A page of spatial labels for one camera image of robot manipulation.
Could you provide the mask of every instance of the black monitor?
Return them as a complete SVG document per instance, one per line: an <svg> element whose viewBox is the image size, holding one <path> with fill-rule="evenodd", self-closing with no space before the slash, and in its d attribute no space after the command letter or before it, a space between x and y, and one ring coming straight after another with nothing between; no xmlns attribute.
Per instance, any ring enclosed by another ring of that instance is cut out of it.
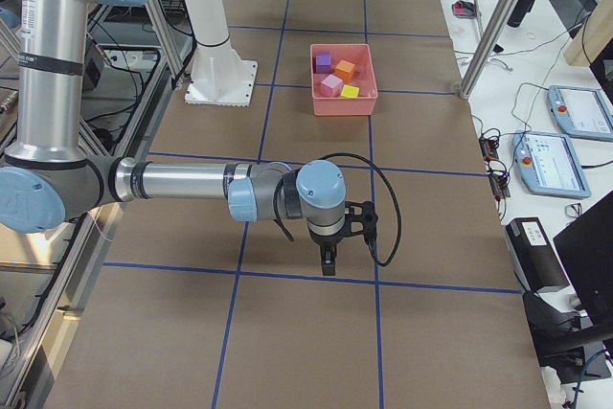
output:
<svg viewBox="0 0 613 409"><path fill-rule="evenodd" d="M563 383L604 344L613 353L613 192L554 237L562 266L589 319L560 313L527 294L524 304L541 365L552 366ZM604 357L589 378L609 377Z"/></svg>

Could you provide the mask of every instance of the black bottle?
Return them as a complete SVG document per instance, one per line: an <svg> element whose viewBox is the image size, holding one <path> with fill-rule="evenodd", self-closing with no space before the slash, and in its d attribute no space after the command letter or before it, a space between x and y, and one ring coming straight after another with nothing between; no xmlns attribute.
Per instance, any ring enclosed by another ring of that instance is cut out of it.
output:
<svg viewBox="0 0 613 409"><path fill-rule="evenodd" d="M526 13L533 9L533 5L534 0L518 0L507 24L512 28L517 28L524 20Z"/></svg>

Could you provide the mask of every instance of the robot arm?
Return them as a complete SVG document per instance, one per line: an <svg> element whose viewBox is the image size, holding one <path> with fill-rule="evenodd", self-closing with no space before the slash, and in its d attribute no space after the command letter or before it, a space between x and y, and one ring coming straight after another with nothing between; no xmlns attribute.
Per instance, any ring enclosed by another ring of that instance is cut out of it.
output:
<svg viewBox="0 0 613 409"><path fill-rule="evenodd" d="M346 203L343 174L325 160L292 170L278 163L169 165L85 156L78 146L80 91L87 7L97 1L23 0L17 139L5 151L9 165L0 169L0 222L39 232L112 202L225 198L237 221L282 225L305 218L324 275L334 274L342 238L363 235L375 246L374 206ZM362 224L357 232L355 222Z"/></svg>

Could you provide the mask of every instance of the white table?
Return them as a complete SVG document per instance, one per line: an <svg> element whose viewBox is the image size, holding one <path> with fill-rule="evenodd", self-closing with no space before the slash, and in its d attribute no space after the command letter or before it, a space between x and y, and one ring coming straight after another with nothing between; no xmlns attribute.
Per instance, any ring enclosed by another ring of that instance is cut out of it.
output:
<svg viewBox="0 0 613 409"><path fill-rule="evenodd" d="M449 34L456 52L473 52L478 43L477 23L474 19L458 19L453 15L451 5L456 1L458 0L441 0ZM498 0L478 1L484 28L486 28ZM501 55L530 50L554 39L565 30L566 28L557 17L549 0L536 0L532 11L526 15L520 27L515 29L505 27L498 40L498 44L505 49ZM496 127L502 133L513 133L524 129L524 124L511 115L515 94L522 82L544 87L569 85L600 88L589 68L572 67L566 64L563 51L556 60L558 52L569 43L569 35L562 34L552 43L539 47L537 50L507 57L500 56L500 59L513 69L512 72L495 64L486 66L469 98L472 113L483 121L484 129ZM456 56L463 75L467 68L467 65L463 65L464 58L471 55L456 53ZM550 112L546 91L524 85L515 113L525 120L530 113L533 101L534 109L529 119L533 130L561 132ZM478 121L475 121L475 127L479 133L481 127ZM583 165L594 165L613 159L612 143L573 139L573 146ZM510 168L513 155L511 135L501 138L498 153L501 160ZM579 200L529 193L519 178L516 168L517 166L511 173L509 185L511 198L507 199L507 211L502 223L506 225L516 217L537 216L548 237L552 239L571 220L564 213L564 207ZM585 211L613 189L613 165L584 172L592 191L590 198L580 201ZM568 297L572 292L571 288L564 289L549 295L547 300L559 310L568 311L570 310ZM564 387L567 395L572 396L572 385ZM613 379L584 382L581 388L585 393L579 396L579 408L610 409L613 400Z"/></svg>

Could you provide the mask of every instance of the brown table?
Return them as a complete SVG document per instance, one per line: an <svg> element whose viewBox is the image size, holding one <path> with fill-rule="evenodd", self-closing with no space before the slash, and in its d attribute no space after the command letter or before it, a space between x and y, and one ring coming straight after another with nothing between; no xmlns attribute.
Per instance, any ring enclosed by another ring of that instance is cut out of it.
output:
<svg viewBox="0 0 613 409"><path fill-rule="evenodd" d="M322 278L304 222L234 222L222 201L128 205L47 407L548 408L439 0L224 0L234 47L260 64L248 109L177 93L159 162L300 164L331 151L387 171L404 217L395 261L359 239ZM367 41L372 117L316 118L308 45ZM340 162L348 199L381 183Z"/></svg>

